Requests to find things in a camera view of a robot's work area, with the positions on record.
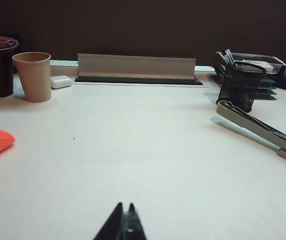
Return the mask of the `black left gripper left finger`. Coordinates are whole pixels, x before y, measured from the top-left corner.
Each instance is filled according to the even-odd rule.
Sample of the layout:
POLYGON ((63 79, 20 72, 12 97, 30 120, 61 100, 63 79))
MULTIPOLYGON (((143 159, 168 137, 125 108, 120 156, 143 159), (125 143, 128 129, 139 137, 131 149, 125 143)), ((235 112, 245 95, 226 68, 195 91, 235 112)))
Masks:
POLYGON ((119 202, 93 239, 121 240, 122 221, 123 221, 123 204, 119 202))

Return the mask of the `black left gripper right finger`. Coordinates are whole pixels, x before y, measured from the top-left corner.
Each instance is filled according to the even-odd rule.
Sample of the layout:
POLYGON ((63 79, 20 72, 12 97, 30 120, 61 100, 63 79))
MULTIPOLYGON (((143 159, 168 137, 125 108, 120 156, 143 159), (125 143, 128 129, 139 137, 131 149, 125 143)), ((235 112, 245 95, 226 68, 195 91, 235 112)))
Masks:
POLYGON ((147 240, 140 217, 133 203, 130 203, 128 211, 124 214, 123 224, 124 240, 147 240))

